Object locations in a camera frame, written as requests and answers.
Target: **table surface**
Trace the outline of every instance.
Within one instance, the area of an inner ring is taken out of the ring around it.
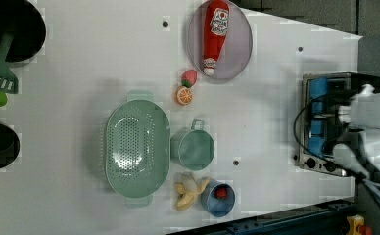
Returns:
[[[244,10],[254,36],[248,66],[224,83],[201,78],[192,104],[180,107],[171,95],[192,69],[185,29],[203,1],[31,2],[47,39],[29,63],[13,64],[21,91],[0,108],[0,122],[22,142],[17,160],[0,170],[0,235],[164,234],[353,195],[350,178],[294,166],[292,123],[302,75],[356,71],[358,36]],[[177,211],[174,182],[186,171],[177,164],[147,207],[133,208],[111,189],[103,135],[131,89],[154,93],[171,134],[194,118],[206,122],[216,153],[195,176],[232,185],[232,213],[214,218],[199,202]]]

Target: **spatula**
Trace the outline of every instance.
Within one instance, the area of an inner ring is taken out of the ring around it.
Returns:
[[[3,34],[0,43],[0,91],[17,94],[19,92],[19,80],[9,69],[6,57],[14,38],[14,27],[9,27]]]

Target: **purple plate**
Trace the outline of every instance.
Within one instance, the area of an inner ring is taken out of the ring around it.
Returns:
[[[245,14],[232,2],[229,6],[229,27],[221,49],[215,73],[211,78],[230,79],[249,63],[252,53],[252,32]],[[194,66],[203,72],[203,27],[206,10],[212,1],[204,3],[193,15],[187,33],[187,49]]]

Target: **teal cup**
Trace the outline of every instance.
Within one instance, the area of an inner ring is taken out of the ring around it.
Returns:
[[[214,141],[204,128],[204,122],[193,120],[171,138],[171,161],[190,170],[206,168],[214,158]]]

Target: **orange object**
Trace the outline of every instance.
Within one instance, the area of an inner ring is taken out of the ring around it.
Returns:
[[[357,228],[357,232],[361,233],[362,235],[372,235],[373,231],[371,227],[367,227],[365,225],[361,225]]]
[[[223,0],[213,0],[206,11],[204,26],[203,72],[213,75],[221,48],[226,39],[229,6]]]
[[[177,88],[177,91],[175,91],[175,102],[177,104],[185,106],[191,103],[191,100],[193,99],[193,94],[191,93],[190,89],[185,86],[180,86]]]

